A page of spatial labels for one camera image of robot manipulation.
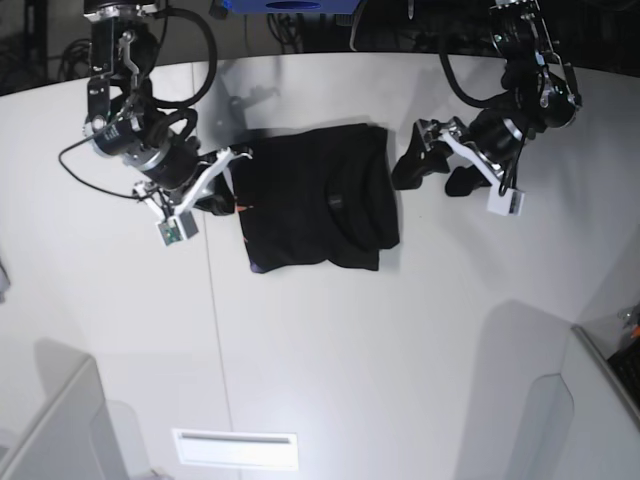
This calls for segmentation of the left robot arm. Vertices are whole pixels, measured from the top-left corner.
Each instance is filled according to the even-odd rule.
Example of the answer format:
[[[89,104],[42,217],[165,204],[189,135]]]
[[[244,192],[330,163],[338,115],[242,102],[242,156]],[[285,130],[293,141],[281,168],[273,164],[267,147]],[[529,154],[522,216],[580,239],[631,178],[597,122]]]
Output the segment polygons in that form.
[[[573,66],[555,51],[536,1],[498,1],[489,10],[491,41],[505,61],[502,93],[477,99],[460,86],[449,58],[451,27],[438,39],[438,56],[449,87],[478,110],[469,124],[414,122],[409,147],[392,174],[398,191],[415,190],[424,177],[446,174],[445,192],[464,197],[495,185],[499,196],[516,189],[527,142],[548,129],[570,125],[583,102]]]

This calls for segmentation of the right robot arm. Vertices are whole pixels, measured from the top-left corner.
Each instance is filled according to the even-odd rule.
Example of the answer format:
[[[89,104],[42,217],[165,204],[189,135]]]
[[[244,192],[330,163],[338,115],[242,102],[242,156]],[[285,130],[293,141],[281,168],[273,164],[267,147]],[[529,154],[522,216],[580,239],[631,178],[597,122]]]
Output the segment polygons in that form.
[[[91,24],[85,127],[102,155],[121,157],[145,176],[137,198],[159,196],[163,215],[194,195],[195,208],[216,216],[231,215],[236,201],[223,174],[204,177],[217,159],[201,155],[193,132],[195,104],[213,86],[218,49],[208,23],[197,13],[159,1],[87,1]],[[179,18],[192,23],[207,47],[208,71],[202,86],[184,100],[163,100],[153,93],[151,73],[164,44],[150,20]]]

